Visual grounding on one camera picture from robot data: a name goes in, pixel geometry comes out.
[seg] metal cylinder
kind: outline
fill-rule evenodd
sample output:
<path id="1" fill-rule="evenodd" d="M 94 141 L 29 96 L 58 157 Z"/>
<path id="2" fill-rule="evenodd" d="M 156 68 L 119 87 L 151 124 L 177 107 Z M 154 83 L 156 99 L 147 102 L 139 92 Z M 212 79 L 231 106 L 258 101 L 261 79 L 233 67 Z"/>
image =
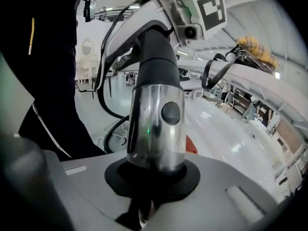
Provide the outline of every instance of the metal cylinder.
<path id="1" fill-rule="evenodd" d="M 133 91 L 127 160 L 132 164 L 173 173 L 185 160 L 184 92 L 163 85 L 143 85 Z"/>

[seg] orange part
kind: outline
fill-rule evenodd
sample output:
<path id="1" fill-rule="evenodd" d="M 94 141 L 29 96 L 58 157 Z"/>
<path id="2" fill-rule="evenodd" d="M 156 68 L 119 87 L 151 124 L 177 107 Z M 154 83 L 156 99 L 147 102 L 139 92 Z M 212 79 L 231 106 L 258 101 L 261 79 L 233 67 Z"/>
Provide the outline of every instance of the orange part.
<path id="1" fill-rule="evenodd" d="M 194 154 L 198 154 L 198 150 L 193 144 L 192 140 L 186 135 L 186 151 Z"/>

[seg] black strap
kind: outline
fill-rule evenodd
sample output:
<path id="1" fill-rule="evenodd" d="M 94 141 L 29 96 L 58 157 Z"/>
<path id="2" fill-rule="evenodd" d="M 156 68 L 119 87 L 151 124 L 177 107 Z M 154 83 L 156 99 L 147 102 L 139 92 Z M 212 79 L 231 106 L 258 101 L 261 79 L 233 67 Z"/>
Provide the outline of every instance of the black strap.
<path id="1" fill-rule="evenodd" d="M 226 58 L 225 58 L 225 56 L 224 56 L 223 54 L 220 54 L 220 53 L 215 54 L 215 56 L 213 57 L 213 59 L 214 59 L 215 61 L 217 61 L 217 59 L 221 59 L 221 60 L 223 60 L 224 62 L 227 61 Z"/>
<path id="2" fill-rule="evenodd" d="M 229 68 L 233 65 L 233 63 L 228 63 L 225 65 L 209 82 L 206 84 L 206 80 L 208 77 L 208 73 L 210 71 L 211 65 L 214 60 L 209 60 L 204 68 L 203 76 L 202 76 L 202 88 L 206 90 L 212 89 L 216 84 L 224 77 L 224 75 L 227 73 Z"/>

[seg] ceiling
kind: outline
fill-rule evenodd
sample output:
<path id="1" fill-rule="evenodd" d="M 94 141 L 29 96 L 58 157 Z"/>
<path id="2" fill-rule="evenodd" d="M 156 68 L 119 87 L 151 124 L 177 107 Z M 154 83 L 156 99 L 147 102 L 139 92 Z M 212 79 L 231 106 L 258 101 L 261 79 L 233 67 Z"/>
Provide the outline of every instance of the ceiling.
<path id="1" fill-rule="evenodd" d="M 122 7 L 133 0 L 96 0 L 96 8 Z M 207 41 L 193 41 L 186 58 L 212 59 L 219 53 L 226 53 L 235 46 L 235 40 L 251 35 L 257 38 L 278 58 L 279 68 L 292 64 L 307 73 L 308 57 L 306 46 L 296 27 L 276 0 L 225 0 L 227 26 Z"/>

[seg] yellow object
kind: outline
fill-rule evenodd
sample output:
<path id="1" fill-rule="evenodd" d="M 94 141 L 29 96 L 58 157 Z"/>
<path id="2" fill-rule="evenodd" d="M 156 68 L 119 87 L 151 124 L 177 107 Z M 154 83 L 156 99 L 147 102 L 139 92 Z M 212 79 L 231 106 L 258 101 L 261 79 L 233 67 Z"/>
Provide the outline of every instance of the yellow object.
<path id="1" fill-rule="evenodd" d="M 269 63 L 274 67 L 278 66 L 278 61 L 272 53 L 264 48 L 264 46 L 253 36 L 244 36 L 237 40 L 242 48 L 249 51 L 258 60 Z"/>
<path id="2" fill-rule="evenodd" d="M 32 18 L 32 30 L 31 30 L 31 38 L 30 38 L 30 45 L 29 45 L 29 55 L 31 55 L 33 35 L 34 35 L 34 18 Z"/>

